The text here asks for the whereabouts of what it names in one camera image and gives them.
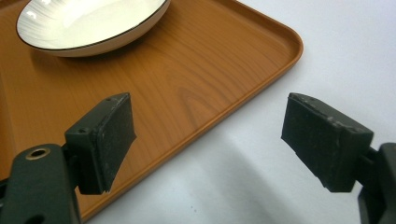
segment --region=brown tray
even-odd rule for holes
[[[172,0],[138,41],[107,54],[52,57],[24,45],[26,1],[0,2],[0,179],[26,148],[64,131],[109,95],[133,98],[137,139],[111,193],[78,195],[84,219],[120,196],[289,70],[300,37],[233,0]]]

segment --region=bowl rim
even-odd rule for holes
[[[20,17],[21,17],[21,14],[22,14],[23,10],[24,10],[32,1],[33,1],[33,0],[30,0],[29,2],[27,2],[27,3],[24,5],[24,7],[22,8],[22,10],[21,10],[21,12],[19,13],[19,15],[18,15],[18,19],[17,19],[17,21],[16,21],[16,23],[15,23],[15,30],[16,30],[16,33],[17,33],[17,35],[18,35],[18,38],[19,38],[23,43],[25,43],[26,45],[28,45],[28,46],[30,46],[30,47],[32,47],[32,48],[40,49],[40,50],[48,51],[48,52],[51,52],[51,51],[54,51],[54,52],[55,52],[55,51],[68,51],[68,50],[76,50],[76,49],[90,48],[90,47],[93,47],[93,46],[96,46],[96,45],[103,44],[103,43],[105,43],[105,42],[107,42],[107,41],[109,41],[109,40],[118,38],[119,36],[122,36],[122,35],[125,35],[125,34],[127,34],[127,33],[130,33],[132,30],[136,29],[137,27],[140,27],[140,25],[142,25],[143,23],[146,23],[148,20],[150,20],[152,17],[154,17],[154,16],[157,14],[157,12],[161,11],[161,10],[163,9],[163,7],[165,7],[166,4],[167,4],[168,2],[170,2],[171,0],[164,0],[164,1],[163,1],[163,4],[162,4],[160,7],[158,7],[153,13],[151,13],[151,15],[149,15],[145,20],[139,22],[136,26],[131,27],[130,29],[128,29],[128,30],[126,30],[126,31],[124,31],[124,32],[121,32],[121,33],[119,33],[119,34],[117,34],[117,35],[113,35],[113,36],[111,36],[111,37],[109,37],[109,38],[106,38],[106,39],[103,39],[103,40],[100,40],[100,41],[97,41],[97,42],[93,42],[93,43],[91,43],[91,44],[76,46],[76,47],[73,47],[73,48],[62,48],[62,49],[46,49],[46,48],[38,47],[38,46],[35,46],[35,45],[33,45],[33,44],[28,43],[27,41],[25,41],[25,40],[21,37],[20,33],[18,32],[18,23],[19,23],[19,21],[20,21]]]

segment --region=wooden tray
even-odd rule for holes
[[[16,34],[23,1],[0,2],[0,179],[28,147],[64,131],[109,95],[129,91],[137,139],[111,193],[78,195],[84,219],[259,93],[300,58],[290,28],[233,0],[173,0],[138,41],[91,58],[57,58]]]

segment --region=tray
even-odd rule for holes
[[[288,71],[303,43],[287,26],[233,0],[172,0],[136,42],[57,58],[15,30],[27,1],[0,2],[0,179],[13,158],[64,131],[109,95],[133,98],[137,139],[110,193],[78,195],[89,218]]]

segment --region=bowl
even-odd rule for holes
[[[27,45],[61,57],[118,49],[150,30],[170,0],[32,0],[17,21]]]

